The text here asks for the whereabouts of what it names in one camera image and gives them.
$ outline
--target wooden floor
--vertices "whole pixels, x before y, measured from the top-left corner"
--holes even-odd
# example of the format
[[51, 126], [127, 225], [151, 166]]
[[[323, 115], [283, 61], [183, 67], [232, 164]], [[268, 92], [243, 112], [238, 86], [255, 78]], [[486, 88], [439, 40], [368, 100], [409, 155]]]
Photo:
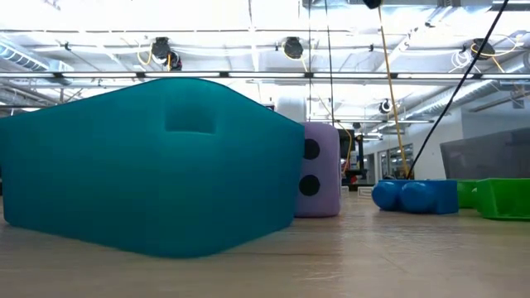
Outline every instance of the wooden floor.
[[0, 297], [530, 297], [530, 223], [384, 213], [356, 198], [343, 207], [185, 261], [1, 221]]

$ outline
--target teal inflatable block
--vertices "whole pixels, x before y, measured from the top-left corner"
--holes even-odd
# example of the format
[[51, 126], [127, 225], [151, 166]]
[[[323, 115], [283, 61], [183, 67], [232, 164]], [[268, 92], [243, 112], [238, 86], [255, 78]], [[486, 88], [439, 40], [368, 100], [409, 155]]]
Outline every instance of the teal inflatable block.
[[160, 79], [0, 119], [11, 225], [162, 257], [287, 227], [304, 128], [223, 85]]

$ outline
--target ceiling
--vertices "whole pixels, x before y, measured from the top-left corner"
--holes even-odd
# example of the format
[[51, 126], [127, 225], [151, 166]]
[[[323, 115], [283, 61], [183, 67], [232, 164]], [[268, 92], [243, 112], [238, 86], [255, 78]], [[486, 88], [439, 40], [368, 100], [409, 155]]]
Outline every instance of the ceiling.
[[[144, 65], [137, 56], [147, 60], [154, 39], [166, 36], [181, 57], [183, 71], [385, 73], [378, 11], [348, 4], [359, 1], [328, 1], [326, 14], [324, 1], [318, 0], [311, 12], [299, 0], [0, 0], [0, 42], [10, 42], [39, 59], [62, 61], [74, 71], [165, 71], [153, 60]], [[496, 15], [493, 2], [386, 1], [383, 25], [391, 71], [463, 73], [470, 54], [458, 54], [473, 39], [485, 36]], [[490, 38], [496, 52], [503, 53], [498, 57], [501, 65], [529, 46], [525, 10], [515, 6], [505, 12]], [[300, 38], [305, 65], [283, 53], [289, 36]], [[0, 59], [0, 71], [28, 69]], [[479, 61], [474, 72], [500, 70], [489, 59]], [[307, 79], [218, 81], [263, 103], [286, 94], [312, 99], [315, 118], [327, 114], [318, 98], [331, 97], [331, 88], [336, 117], [381, 117], [378, 104], [390, 97], [387, 84], [369, 79], [354, 83], [337, 79], [332, 86], [329, 80], [319, 80], [311, 93]], [[140, 82], [76, 79], [60, 85], [17, 78], [9, 79], [11, 85], [4, 89], [31, 91], [35, 96], [27, 99], [36, 103], [60, 103]], [[405, 113], [447, 88], [435, 80], [398, 81], [393, 91], [399, 112]], [[4, 96], [0, 102], [10, 104], [9, 99]]]

